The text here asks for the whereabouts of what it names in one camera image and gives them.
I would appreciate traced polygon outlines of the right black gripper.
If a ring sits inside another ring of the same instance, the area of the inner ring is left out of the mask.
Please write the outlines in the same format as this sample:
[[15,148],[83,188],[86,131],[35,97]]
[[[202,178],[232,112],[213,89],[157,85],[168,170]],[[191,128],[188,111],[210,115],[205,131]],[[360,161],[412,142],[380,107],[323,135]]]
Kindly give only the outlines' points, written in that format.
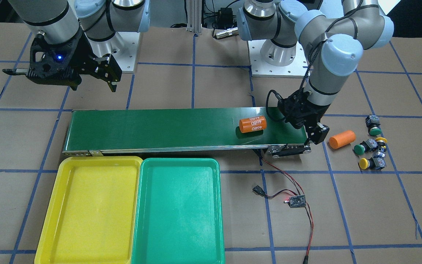
[[10,76],[25,75],[40,85],[69,86],[77,90],[82,74],[106,82],[112,92],[122,77],[122,69],[111,54],[97,57],[83,30],[61,44],[48,44],[47,34],[38,33],[30,47],[30,65],[26,68],[2,69]]

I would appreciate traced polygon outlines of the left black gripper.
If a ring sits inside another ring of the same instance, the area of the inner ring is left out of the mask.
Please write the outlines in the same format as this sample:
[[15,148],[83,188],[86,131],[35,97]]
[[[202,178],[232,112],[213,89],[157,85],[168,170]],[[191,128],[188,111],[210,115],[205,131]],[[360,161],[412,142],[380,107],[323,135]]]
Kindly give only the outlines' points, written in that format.
[[307,139],[305,145],[323,142],[330,128],[320,123],[329,105],[320,106],[308,100],[308,92],[295,91],[284,99],[278,95],[278,110],[283,114],[278,121],[289,122],[295,129],[305,127]]

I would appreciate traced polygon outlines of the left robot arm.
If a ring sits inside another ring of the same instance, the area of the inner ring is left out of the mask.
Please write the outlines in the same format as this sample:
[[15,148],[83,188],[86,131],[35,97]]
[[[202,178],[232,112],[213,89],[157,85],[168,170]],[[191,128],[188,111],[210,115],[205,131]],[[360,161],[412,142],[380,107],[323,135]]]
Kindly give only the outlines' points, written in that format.
[[321,118],[348,77],[357,68],[364,50],[382,47],[394,33],[390,17],[382,15],[376,0],[342,0],[343,16],[328,18],[308,10],[297,0],[246,0],[239,8],[237,27],[242,40],[268,40],[291,50],[300,43],[308,69],[298,90],[284,99],[274,93],[282,117],[295,129],[305,128],[307,143],[325,140],[329,128]]

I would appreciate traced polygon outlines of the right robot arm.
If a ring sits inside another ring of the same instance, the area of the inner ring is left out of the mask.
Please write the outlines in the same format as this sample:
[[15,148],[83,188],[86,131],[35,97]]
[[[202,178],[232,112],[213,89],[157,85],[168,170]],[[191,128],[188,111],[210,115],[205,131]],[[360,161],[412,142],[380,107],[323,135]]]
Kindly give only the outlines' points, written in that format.
[[121,32],[146,32],[148,0],[11,0],[10,5],[34,33],[29,66],[2,71],[39,85],[77,90],[82,75],[107,83],[112,92],[122,78],[119,61],[130,48]]

